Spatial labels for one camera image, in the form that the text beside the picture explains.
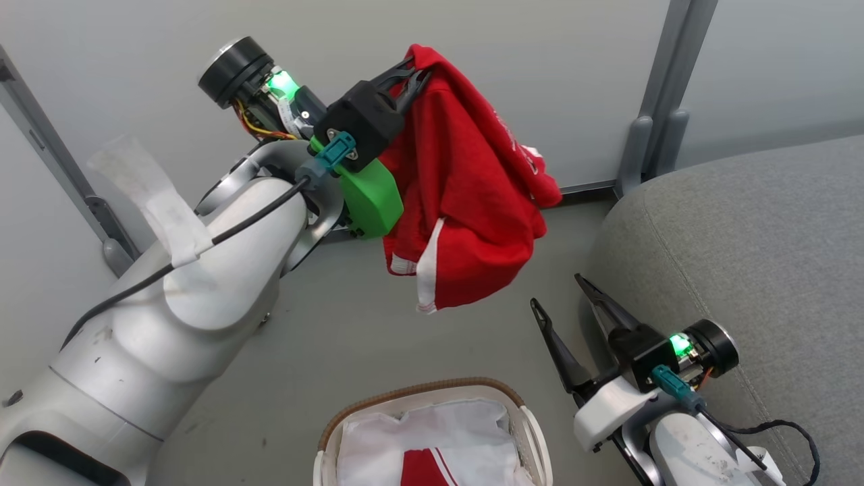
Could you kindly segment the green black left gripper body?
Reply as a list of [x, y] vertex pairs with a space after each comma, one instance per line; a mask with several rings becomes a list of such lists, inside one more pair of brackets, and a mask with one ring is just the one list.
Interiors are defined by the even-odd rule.
[[358, 81], [325, 105], [246, 36], [219, 50], [198, 87], [218, 107], [232, 109], [259, 144], [299, 142], [312, 185], [336, 182], [342, 192], [346, 212], [339, 224], [358, 237], [377, 239], [404, 212], [395, 179], [379, 158], [404, 129], [406, 114], [396, 111], [402, 86], [383, 92], [370, 81]]

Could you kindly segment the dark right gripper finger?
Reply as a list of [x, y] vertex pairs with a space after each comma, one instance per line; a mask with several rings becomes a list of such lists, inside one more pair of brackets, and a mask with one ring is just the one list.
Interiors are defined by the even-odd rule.
[[553, 365], [558, 372], [562, 387], [570, 394], [577, 406], [586, 405], [587, 401], [599, 393], [603, 385], [620, 377], [618, 367], [611, 367], [599, 375], [592, 375], [586, 367], [575, 359], [567, 345], [556, 333], [552, 319], [536, 298], [531, 298], [530, 308], [536, 319], [543, 341], [548, 348]]
[[641, 344], [638, 318], [630, 314], [611, 296], [602, 292], [583, 274], [574, 275], [575, 280], [587, 297], [589, 306], [601, 332], [603, 342], [612, 352], [635, 352]]

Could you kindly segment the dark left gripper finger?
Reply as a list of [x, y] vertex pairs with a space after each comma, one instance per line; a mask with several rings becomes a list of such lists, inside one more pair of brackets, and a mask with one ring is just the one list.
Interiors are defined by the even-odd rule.
[[416, 69], [411, 68], [405, 76], [405, 83], [402, 86], [402, 91], [398, 93], [396, 102], [396, 111], [399, 114], [407, 114], [411, 105], [416, 98], [422, 93], [427, 83], [429, 82], [431, 69]]
[[393, 65], [393, 67], [385, 70], [382, 74], [374, 77], [370, 83], [380, 91], [391, 92], [394, 87], [404, 85], [405, 76], [411, 68], [416, 68], [414, 66], [414, 58], [407, 57], [402, 59], [397, 65]]

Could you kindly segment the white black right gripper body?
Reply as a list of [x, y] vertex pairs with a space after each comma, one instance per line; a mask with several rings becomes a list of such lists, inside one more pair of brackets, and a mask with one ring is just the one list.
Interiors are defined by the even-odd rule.
[[707, 319], [670, 336], [641, 324], [639, 334], [638, 350], [614, 352], [620, 377], [603, 385], [574, 416], [575, 437], [587, 449], [661, 398], [671, 399], [689, 415], [700, 415], [706, 404], [697, 393], [698, 382], [738, 366], [734, 338]]

